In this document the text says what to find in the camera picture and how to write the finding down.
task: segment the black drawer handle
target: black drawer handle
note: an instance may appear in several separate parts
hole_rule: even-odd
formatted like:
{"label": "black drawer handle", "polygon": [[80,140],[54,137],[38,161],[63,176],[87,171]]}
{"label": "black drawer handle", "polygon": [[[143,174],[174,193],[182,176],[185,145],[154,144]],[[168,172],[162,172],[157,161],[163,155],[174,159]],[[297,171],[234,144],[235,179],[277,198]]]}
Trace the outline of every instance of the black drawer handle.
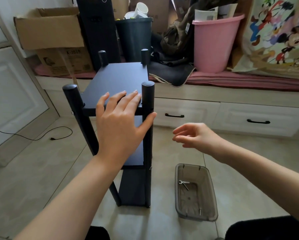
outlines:
{"label": "black drawer handle", "polygon": [[270,124],[270,121],[265,121],[265,122],[257,122],[257,121],[252,121],[250,119],[247,120],[249,123],[256,123],[256,124]]}
{"label": "black drawer handle", "polygon": [[175,118],[184,118],[185,117],[185,115],[174,116],[174,115],[169,115],[168,113],[166,113],[165,116],[167,116],[167,117],[175,117]]}

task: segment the pink plastic basket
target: pink plastic basket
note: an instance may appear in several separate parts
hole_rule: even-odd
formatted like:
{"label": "pink plastic basket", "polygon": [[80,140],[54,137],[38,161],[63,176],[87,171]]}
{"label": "pink plastic basket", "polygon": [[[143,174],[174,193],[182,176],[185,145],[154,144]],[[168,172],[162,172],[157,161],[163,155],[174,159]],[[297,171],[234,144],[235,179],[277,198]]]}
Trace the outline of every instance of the pink plastic basket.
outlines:
{"label": "pink plastic basket", "polygon": [[240,21],[244,14],[211,21],[193,21],[194,66],[198,71],[224,71],[233,47]]}

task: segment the left hand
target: left hand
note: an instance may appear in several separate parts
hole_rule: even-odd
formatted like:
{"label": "left hand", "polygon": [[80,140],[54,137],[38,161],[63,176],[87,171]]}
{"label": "left hand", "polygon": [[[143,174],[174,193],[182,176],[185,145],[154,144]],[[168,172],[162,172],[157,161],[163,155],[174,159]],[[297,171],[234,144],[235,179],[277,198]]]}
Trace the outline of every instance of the left hand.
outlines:
{"label": "left hand", "polygon": [[137,91],[126,96],[120,92],[112,96],[104,109],[109,93],[103,95],[96,106],[96,125],[99,141],[97,157],[110,167],[121,168],[153,125],[157,113],[151,113],[139,127],[134,125],[135,111],[141,100]]}

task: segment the black speaker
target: black speaker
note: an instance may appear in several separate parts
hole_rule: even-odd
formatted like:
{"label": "black speaker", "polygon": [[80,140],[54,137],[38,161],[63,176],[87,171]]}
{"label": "black speaker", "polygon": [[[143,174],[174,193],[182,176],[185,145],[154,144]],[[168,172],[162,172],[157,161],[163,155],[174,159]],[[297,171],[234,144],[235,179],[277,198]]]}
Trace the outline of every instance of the black speaker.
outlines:
{"label": "black speaker", "polygon": [[109,63],[120,63],[112,0],[77,0],[77,5],[95,71],[101,67],[99,51],[106,51]]}

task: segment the power cord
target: power cord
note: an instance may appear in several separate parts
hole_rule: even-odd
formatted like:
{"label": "power cord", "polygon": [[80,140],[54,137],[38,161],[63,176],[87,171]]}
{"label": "power cord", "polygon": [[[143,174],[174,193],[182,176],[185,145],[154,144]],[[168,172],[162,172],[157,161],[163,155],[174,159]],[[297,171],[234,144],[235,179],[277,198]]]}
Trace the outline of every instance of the power cord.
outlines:
{"label": "power cord", "polygon": [[[59,126],[59,127],[56,127],[56,128],[54,128],[54,129],[57,129],[57,128],[62,128],[62,127],[64,127],[64,128],[67,128],[67,129],[70,129],[70,131],[71,131],[71,133],[70,133],[70,135],[68,135],[68,136],[65,136],[65,137],[62,137],[62,138],[58,138],[58,139],[55,139],[55,138],[50,138],[50,140],[51,141],[55,141],[55,140],[60,140],[60,139],[64,139],[64,138],[66,138],[66,137],[69,137],[69,136],[71,136],[72,135],[72,133],[73,133],[73,131],[72,131],[72,129],[71,128],[68,128],[68,127],[66,127],[66,126]],[[40,140],[40,139],[42,139],[48,132],[50,132],[50,131],[52,131],[52,130],[54,130],[54,129],[50,129],[49,131],[47,131],[45,134],[43,134],[39,139],[36,139],[36,140],[33,140],[33,139],[30,139],[30,138],[27,138],[27,137],[24,137],[24,136],[22,136],[22,135],[19,135],[19,134],[14,134],[14,133],[6,133],[6,132],[2,132],[2,131],[0,131],[0,133],[4,133],[4,134],[9,134],[9,135],[17,135],[17,136],[21,136],[21,137],[24,137],[25,139],[27,139],[27,140],[31,140],[31,141],[38,141],[38,140]]]}

